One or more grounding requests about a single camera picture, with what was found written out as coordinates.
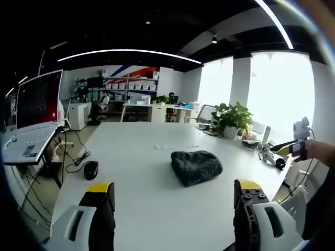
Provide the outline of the person's right hand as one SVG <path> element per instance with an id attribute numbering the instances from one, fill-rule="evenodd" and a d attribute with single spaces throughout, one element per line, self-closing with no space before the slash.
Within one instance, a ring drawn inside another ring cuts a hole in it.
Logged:
<path id="1" fill-rule="evenodd" d="M 327 148 L 326 143 L 319 142 L 316 140 L 307 140 L 305 141 L 306 156 L 305 157 L 300 156 L 294 159 L 294 162 L 297 163 L 312 158 L 318 161 L 322 161 L 325 157 L 326 148 Z"/>

